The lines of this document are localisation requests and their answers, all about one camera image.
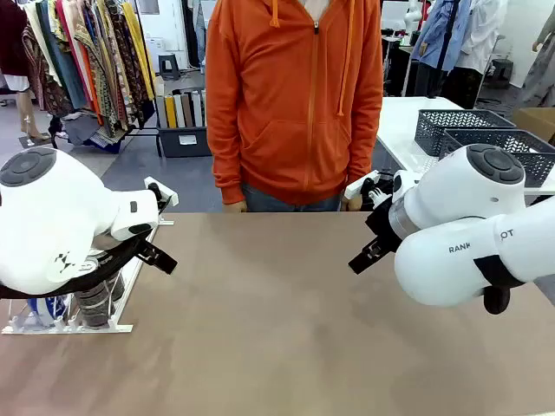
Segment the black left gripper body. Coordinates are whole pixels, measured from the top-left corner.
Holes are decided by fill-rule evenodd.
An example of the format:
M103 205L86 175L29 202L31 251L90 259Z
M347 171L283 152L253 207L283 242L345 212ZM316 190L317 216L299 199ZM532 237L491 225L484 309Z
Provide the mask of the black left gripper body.
M147 237L135 236L115 247L113 255L119 259L137 257L140 260L153 260L156 258L156 247L147 240Z

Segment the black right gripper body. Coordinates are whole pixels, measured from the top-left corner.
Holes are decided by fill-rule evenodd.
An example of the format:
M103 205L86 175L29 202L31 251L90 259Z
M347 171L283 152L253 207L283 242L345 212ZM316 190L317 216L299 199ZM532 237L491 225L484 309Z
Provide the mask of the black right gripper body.
M402 242L389 222L391 206L391 200L386 199L367 217L366 225L375 234L375 238L369 243L371 256L385 256L389 252L396 252Z

